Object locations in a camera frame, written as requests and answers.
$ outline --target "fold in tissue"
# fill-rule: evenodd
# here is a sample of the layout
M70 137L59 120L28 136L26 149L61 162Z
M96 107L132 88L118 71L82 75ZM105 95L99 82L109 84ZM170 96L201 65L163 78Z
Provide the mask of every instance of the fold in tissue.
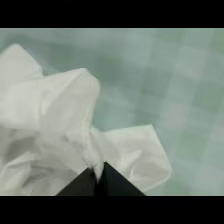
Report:
M0 195L56 195L87 167L108 161L139 190L171 167L151 125L91 126L100 86L86 69L44 77L19 45L0 55Z

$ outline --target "white tissue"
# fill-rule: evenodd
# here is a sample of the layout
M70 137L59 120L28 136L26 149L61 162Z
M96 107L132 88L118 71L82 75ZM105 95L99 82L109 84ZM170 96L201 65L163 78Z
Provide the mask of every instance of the white tissue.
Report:
M0 195L55 195L87 167L108 161L141 191L171 167L151 125L100 132L91 126L98 81L76 69L44 77L19 45L0 55Z

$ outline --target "black object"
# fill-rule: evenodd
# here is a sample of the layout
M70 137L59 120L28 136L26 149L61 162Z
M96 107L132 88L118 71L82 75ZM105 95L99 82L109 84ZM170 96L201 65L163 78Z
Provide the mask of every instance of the black object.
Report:
M104 163L99 183L93 170L87 168L57 196L145 196L110 164Z

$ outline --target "crumpled white paper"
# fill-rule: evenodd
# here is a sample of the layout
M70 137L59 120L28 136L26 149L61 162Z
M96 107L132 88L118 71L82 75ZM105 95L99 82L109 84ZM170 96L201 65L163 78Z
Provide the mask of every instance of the crumpled white paper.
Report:
M91 126L98 81L84 68L44 77L19 45L0 55L0 195L55 195L87 167L109 162L138 189L171 167L151 125L100 132Z

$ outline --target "green and white gingham cloth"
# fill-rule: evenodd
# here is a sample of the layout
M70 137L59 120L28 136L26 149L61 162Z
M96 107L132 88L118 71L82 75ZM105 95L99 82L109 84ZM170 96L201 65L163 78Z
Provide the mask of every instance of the green and white gingham cloth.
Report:
M96 76L101 130L153 124L173 174L148 195L224 195L224 29L0 29L12 43Z

